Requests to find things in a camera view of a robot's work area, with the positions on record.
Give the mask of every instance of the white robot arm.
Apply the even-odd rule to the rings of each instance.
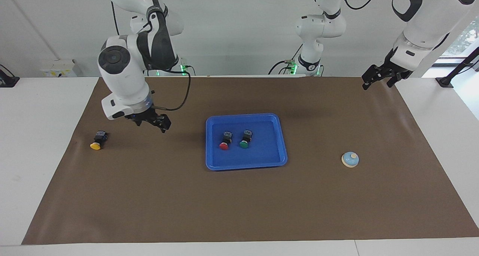
[[[406,28],[397,38],[381,66],[371,65],[363,74],[363,88],[376,81],[391,79],[388,86],[407,79],[431,51],[440,46],[452,29],[471,9],[475,0],[407,0],[409,7],[400,10],[392,0],[397,16]]]
[[[171,122],[167,115],[156,113],[143,71],[170,71],[178,63],[166,23],[168,7],[161,0],[112,1],[140,16],[130,23],[137,34],[108,38],[99,54],[98,69],[112,92],[101,101],[103,111],[110,120],[124,116],[137,126],[147,121],[164,133]],[[178,21],[174,34],[182,31],[183,24]]]
[[[339,37],[346,31],[346,20],[341,15],[342,0],[316,2],[323,14],[306,15],[296,23],[296,33],[303,40],[302,51],[295,60],[297,74],[316,74],[323,53],[323,44],[318,40]]]

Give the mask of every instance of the bottle with green cap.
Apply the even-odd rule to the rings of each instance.
[[[250,130],[245,130],[243,132],[243,139],[239,143],[239,146],[244,149],[247,149],[250,146],[252,137],[253,137],[253,132]]]

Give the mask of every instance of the bottle with yellow cap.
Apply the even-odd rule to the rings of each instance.
[[[97,131],[95,135],[95,140],[90,144],[90,147],[94,150],[100,150],[101,146],[108,139],[108,133],[106,131]]]

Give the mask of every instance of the tabletop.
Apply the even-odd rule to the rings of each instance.
[[[0,90],[0,254],[61,255],[130,254],[141,251],[165,255],[474,255],[479,238],[244,242],[181,244],[67,244],[18,246],[70,141],[97,82],[96,77],[22,79],[14,89]],[[453,89],[440,88],[434,79],[409,79],[397,84],[436,157],[479,224],[479,121]]]

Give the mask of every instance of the blue plastic tray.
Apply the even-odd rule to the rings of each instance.
[[[247,149],[240,147],[244,130],[253,132]],[[275,114],[212,116],[207,120],[206,163],[213,171],[283,166],[288,161],[283,132]],[[233,133],[229,150],[221,150],[223,133]]]

